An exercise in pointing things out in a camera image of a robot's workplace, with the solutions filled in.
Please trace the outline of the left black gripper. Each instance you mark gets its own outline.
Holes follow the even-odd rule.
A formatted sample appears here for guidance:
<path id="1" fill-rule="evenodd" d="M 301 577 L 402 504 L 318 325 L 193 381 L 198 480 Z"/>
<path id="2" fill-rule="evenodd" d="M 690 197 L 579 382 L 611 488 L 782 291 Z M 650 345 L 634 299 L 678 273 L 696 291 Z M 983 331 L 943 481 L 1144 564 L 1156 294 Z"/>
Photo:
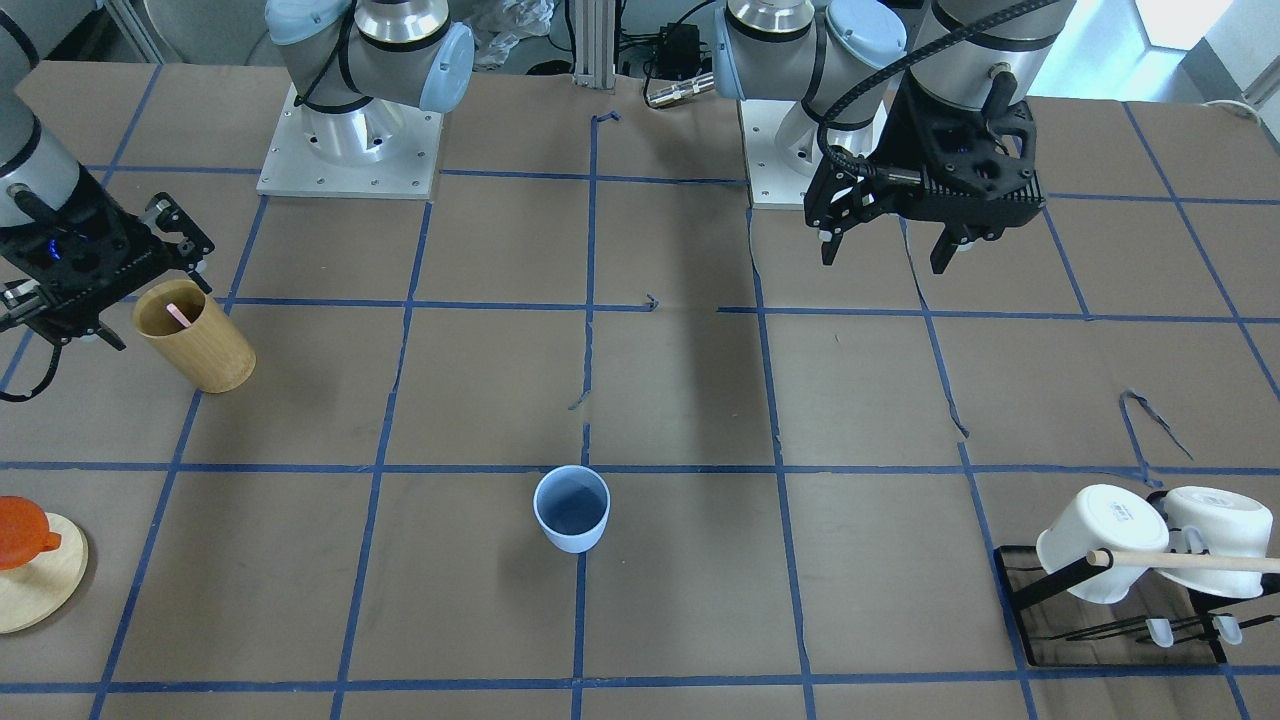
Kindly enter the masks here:
<path id="1" fill-rule="evenodd" d="M 820 231 L 820 261 L 835 264 L 846 232 L 895 214 L 943 225 L 931 250 L 942 275 L 978 240 L 997 240 L 1041 213 L 1036 123 L 1015 102 L 1011 70 L 986 78 L 975 109 L 954 106 L 905 74 L 876 150 L 868 158 L 836 149 L 823 158 L 804 199 L 805 223 Z M 837 159 L 850 161 L 847 170 Z"/>

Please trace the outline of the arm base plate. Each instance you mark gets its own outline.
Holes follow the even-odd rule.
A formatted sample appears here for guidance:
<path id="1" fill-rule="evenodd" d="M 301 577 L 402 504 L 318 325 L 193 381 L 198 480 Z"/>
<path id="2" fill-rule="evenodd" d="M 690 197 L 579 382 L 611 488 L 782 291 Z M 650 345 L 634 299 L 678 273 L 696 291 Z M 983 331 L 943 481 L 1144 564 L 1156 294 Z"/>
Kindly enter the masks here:
<path id="1" fill-rule="evenodd" d="M 801 211 L 820 159 L 804 92 L 739 101 L 742 150 L 755 210 Z"/>
<path id="2" fill-rule="evenodd" d="M 374 99 L 346 114 L 294 104 L 285 94 L 256 190 L 298 199 L 433 196 L 445 118 Z"/>

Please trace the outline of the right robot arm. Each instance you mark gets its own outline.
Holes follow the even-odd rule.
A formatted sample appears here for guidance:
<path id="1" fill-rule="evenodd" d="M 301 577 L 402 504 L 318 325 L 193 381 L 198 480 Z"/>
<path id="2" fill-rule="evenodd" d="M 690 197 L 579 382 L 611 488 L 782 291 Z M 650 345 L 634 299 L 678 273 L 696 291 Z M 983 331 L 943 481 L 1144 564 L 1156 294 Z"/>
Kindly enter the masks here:
<path id="1" fill-rule="evenodd" d="M 212 241 L 168 193 L 123 209 L 17 95 L 17 86 L 97 1 L 3 4 L 3 256 L 23 272 L 3 286 L 3 328 L 26 325 L 55 348 L 87 334 L 123 348 L 101 313 L 166 272 L 201 290 Z M 269 1 L 316 154 L 333 164 L 385 156 L 398 104 L 448 113 L 474 64 L 467 26 L 444 1 Z"/>

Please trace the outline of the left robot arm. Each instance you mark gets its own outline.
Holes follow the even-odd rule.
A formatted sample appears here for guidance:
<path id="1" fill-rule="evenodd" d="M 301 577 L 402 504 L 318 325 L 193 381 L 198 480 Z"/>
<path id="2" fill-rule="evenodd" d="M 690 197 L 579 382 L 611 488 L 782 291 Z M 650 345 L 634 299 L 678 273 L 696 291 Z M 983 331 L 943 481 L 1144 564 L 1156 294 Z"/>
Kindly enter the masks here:
<path id="1" fill-rule="evenodd" d="M 942 231 L 931 269 L 1046 205 L 1027 92 L 1071 1 L 924 1 L 910 33 L 882 1 L 722 1 L 716 91 L 792 101 L 814 129 L 805 223 L 835 261 L 883 215 Z"/>

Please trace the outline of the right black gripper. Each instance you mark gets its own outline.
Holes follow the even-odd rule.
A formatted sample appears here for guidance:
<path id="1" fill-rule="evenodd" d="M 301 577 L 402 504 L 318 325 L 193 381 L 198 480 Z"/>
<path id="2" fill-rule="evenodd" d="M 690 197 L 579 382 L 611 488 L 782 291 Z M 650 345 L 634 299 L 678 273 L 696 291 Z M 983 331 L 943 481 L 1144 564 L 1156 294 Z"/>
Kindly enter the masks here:
<path id="1" fill-rule="evenodd" d="M 124 351 L 101 319 L 114 304 L 166 272 L 183 272 L 165 283 L 168 299 L 211 296 L 205 258 L 215 245 L 169 193 L 134 215 L 81 169 L 60 206 L 17 179 L 3 182 L 3 200 L 15 210 L 3 223 L 3 256 L 27 274 L 3 283 L 4 331 L 26 325 L 54 346 L 84 337 Z"/>

